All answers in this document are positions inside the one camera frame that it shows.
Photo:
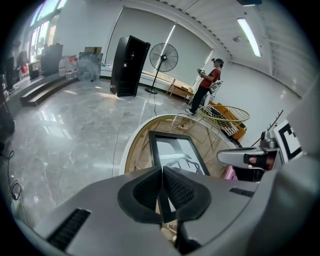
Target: standing fan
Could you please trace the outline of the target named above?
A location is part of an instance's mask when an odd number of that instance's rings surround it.
[[[150,51],[149,57],[151,65],[156,69],[156,74],[152,87],[145,88],[145,90],[149,93],[157,94],[158,92],[154,90],[154,86],[158,72],[168,72],[172,70],[178,63],[178,53],[172,45],[168,43],[158,43]]]

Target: ceiling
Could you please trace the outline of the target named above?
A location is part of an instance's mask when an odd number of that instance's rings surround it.
[[[244,7],[236,0],[160,0],[204,26],[231,55],[230,61],[277,79],[298,96],[318,79],[319,64],[290,14],[271,0]],[[246,18],[260,46],[254,55],[237,19]]]

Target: glossy marble floor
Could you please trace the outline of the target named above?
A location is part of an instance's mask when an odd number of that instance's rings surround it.
[[[5,153],[15,151],[10,176],[23,186],[30,226],[86,185],[116,176],[130,136],[155,115],[155,106],[157,115],[184,113],[188,107],[141,86],[136,97],[117,98],[106,79],[73,83],[38,107],[23,107]],[[1,168],[3,180],[6,161]]]

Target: sneaker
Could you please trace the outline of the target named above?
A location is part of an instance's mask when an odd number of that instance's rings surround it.
[[[188,108],[187,108],[185,111],[186,111],[187,113],[189,113],[190,115],[194,115],[194,114],[195,114],[195,113],[192,113],[191,110],[188,109]]]

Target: round glass table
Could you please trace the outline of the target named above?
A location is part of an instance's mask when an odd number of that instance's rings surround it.
[[[175,114],[155,116],[147,120],[135,131],[123,152],[119,175],[153,166],[154,159],[150,147],[150,131],[188,137],[192,140],[193,146],[195,146],[198,155],[202,158],[202,163],[205,164],[208,173],[217,178],[224,176],[227,165],[218,161],[217,152],[230,149],[230,142],[228,144],[215,131],[199,121]]]

